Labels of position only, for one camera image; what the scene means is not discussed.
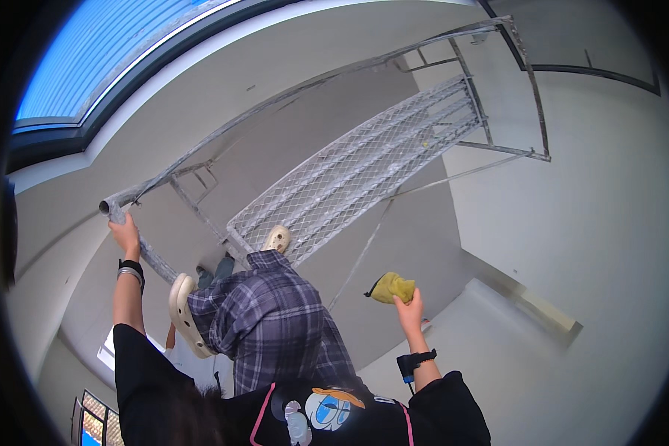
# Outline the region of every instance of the purple plaid shirt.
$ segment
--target purple plaid shirt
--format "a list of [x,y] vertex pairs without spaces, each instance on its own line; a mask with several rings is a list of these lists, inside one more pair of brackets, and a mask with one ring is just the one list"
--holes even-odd
[[188,296],[207,346],[233,360],[235,395],[295,378],[363,385],[317,290],[277,251],[251,253],[248,262],[251,271]]

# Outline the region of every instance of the wire mesh bed base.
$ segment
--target wire mesh bed base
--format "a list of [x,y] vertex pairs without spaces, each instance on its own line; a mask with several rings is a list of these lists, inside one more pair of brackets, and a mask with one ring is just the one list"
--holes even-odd
[[[537,153],[532,148],[521,150],[493,143],[488,118],[473,84],[472,75],[454,40],[458,36],[497,31],[502,26],[511,31],[526,67],[538,112],[542,153]],[[456,57],[445,61],[427,62],[420,49],[442,40],[450,43]],[[418,52],[423,65],[402,69],[397,58],[412,51]],[[210,170],[210,166],[217,161],[217,158],[179,168],[199,149],[267,107],[284,102],[296,94],[326,84],[340,76],[388,64],[390,61],[404,73],[446,63],[458,63],[463,74],[399,102],[332,141],[270,186],[233,217],[225,228],[214,225],[199,208],[199,202],[217,184],[217,179]],[[487,143],[463,140],[478,128],[484,130]],[[410,191],[398,192],[402,183],[453,146],[499,151],[512,156]],[[341,73],[325,76],[286,91],[224,124],[151,180],[134,185],[101,201],[99,209],[112,221],[123,224],[125,214],[122,206],[131,203],[140,205],[138,199],[143,194],[169,183],[196,217],[211,229],[218,243],[222,243],[227,252],[247,268],[248,262],[245,256],[262,245],[268,232],[276,224],[282,224],[290,229],[292,240],[285,255],[294,266],[298,266],[367,210],[377,203],[388,200],[389,205],[374,233],[357,258],[348,279],[331,301],[331,309],[364,258],[394,199],[523,157],[548,162],[551,160],[535,75],[527,61],[525,48],[518,37],[512,18],[504,16],[447,31],[383,56],[371,58]],[[214,185],[206,186],[198,174],[202,170],[213,176]],[[184,175],[194,175],[204,186],[204,191],[196,200],[191,198],[179,183],[179,178]],[[146,263],[165,281],[173,283],[176,271],[141,236],[140,244],[141,255]]]

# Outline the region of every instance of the hair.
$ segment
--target hair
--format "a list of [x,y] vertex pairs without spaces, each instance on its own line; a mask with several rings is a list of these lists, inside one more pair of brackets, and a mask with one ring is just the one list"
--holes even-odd
[[232,444],[232,424],[226,420],[225,401],[218,388],[201,393],[195,386],[179,388],[171,397],[172,446]]

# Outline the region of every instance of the sleeve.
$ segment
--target sleeve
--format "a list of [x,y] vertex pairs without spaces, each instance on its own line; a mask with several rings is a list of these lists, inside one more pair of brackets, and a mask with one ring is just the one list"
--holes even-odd
[[143,334],[126,324],[114,327],[119,423],[126,445],[159,445],[168,438],[169,393],[194,385]]
[[442,437],[455,438],[463,444],[491,444],[486,420],[461,372],[448,372],[431,381],[409,399],[409,406],[434,425]]

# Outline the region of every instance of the yellow cloth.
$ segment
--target yellow cloth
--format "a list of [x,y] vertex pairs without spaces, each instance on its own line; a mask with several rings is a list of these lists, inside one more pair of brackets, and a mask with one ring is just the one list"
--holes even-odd
[[372,297],[382,303],[394,303],[394,295],[399,296],[403,303],[409,302],[414,298],[414,281],[405,281],[395,272],[384,274],[372,290],[365,293],[366,297]]

